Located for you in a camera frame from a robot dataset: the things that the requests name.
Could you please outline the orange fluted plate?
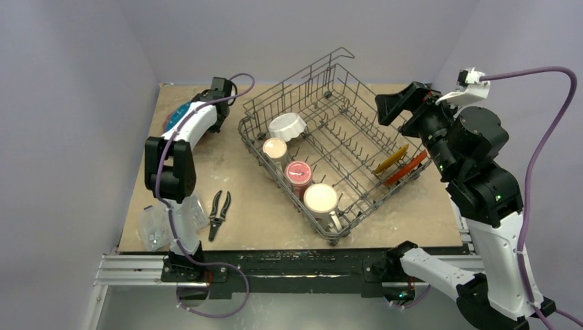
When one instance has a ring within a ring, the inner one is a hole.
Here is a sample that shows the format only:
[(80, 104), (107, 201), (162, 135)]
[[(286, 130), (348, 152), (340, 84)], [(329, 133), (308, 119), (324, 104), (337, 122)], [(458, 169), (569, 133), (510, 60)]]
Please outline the orange fluted plate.
[(400, 179), (404, 178), (409, 172), (413, 171), (420, 165), (428, 156), (427, 151), (422, 151), (420, 154), (415, 156), (407, 165), (399, 169), (394, 175), (389, 177), (383, 182), (384, 186), (390, 186), (396, 184)]

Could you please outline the yellow plate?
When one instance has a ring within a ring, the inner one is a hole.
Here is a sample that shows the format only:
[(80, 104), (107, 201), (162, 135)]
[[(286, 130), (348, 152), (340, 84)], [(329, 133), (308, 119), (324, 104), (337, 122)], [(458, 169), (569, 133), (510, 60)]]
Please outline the yellow plate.
[(408, 148), (409, 144), (403, 145), (401, 148), (395, 151), (390, 157), (388, 157), (380, 165), (378, 165), (377, 168), (373, 171), (373, 174), (374, 175), (381, 174), (385, 170), (396, 164), (400, 159), (402, 159), (406, 155)]

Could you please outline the pink ghost pattern mug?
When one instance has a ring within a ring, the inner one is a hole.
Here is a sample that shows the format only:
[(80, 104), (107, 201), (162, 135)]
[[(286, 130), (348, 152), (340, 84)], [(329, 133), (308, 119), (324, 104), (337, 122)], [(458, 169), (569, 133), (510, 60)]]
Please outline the pink ghost pattern mug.
[(312, 185), (313, 170), (308, 163), (303, 161), (292, 161), (284, 170), (285, 178), (288, 180), (293, 194), (303, 200), (306, 189)]

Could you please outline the green interior mushroom mug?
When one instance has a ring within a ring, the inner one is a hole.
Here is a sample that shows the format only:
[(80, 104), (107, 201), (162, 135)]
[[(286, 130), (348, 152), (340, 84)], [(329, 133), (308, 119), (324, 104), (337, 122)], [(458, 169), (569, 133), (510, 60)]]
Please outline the green interior mushroom mug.
[(336, 190), (324, 183), (313, 184), (304, 193), (303, 201), (321, 227), (330, 233), (342, 231), (342, 224), (337, 214), (339, 195)]

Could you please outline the tall cream seahorse cup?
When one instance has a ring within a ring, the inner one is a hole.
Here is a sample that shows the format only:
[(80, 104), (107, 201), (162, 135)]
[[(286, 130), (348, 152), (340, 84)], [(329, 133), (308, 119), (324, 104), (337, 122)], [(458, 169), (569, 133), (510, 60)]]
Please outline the tall cream seahorse cup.
[(267, 167), (274, 174), (283, 177), (289, 163), (287, 143), (278, 137), (271, 137), (263, 143), (262, 152), (267, 160)]

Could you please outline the blue polka dot plate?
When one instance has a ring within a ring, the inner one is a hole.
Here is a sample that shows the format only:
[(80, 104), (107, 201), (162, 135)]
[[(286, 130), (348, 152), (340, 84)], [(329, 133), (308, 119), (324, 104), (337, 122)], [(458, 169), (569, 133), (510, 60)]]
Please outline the blue polka dot plate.
[(188, 112), (191, 102), (185, 102), (181, 104), (174, 112), (167, 116), (164, 125), (163, 132), (170, 131)]

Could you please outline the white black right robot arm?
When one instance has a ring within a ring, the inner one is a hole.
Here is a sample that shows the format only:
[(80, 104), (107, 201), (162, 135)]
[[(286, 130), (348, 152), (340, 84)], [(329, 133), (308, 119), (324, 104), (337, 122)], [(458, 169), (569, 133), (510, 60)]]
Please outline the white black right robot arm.
[(499, 117), (484, 107), (451, 106), (420, 82), (379, 94), (375, 103), (383, 126), (411, 113), (399, 132), (425, 146), (483, 263), (482, 272), (470, 272), (405, 241), (388, 251), (386, 273), (418, 278), (449, 296), (477, 329), (528, 329), (530, 317), (552, 314), (556, 304), (536, 287), (519, 238), (525, 214), (519, 183), (495, 162), (509, 139)]

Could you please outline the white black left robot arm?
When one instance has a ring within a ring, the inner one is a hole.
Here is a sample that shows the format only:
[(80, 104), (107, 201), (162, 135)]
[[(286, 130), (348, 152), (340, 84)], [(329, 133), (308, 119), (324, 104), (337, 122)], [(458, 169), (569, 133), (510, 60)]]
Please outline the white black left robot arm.
[(197, 174), (193, 149), (206, 133), (218, 133), (239, 97), (232, 79), (214, 77), (170, 115), (165, 132), (144, 145), (144, 185), (165, 208), (170, 232), (166, 268), (187, 281), (199, 280), (207, 266), (197, 234), (200, 204), (194, 190)]

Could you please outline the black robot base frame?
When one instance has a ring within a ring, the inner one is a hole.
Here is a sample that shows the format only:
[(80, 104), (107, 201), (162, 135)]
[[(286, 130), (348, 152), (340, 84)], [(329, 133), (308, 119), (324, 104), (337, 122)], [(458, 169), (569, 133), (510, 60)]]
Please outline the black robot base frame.
[(228, 299), (234, 293), (358, 294), (409, 305), (427, 292), (420, 280), (397, 270), (388, 248), (301, 250), (202, 250), (207, 266), (198, 276), (170, 272), (161, 281), (179, 295)]

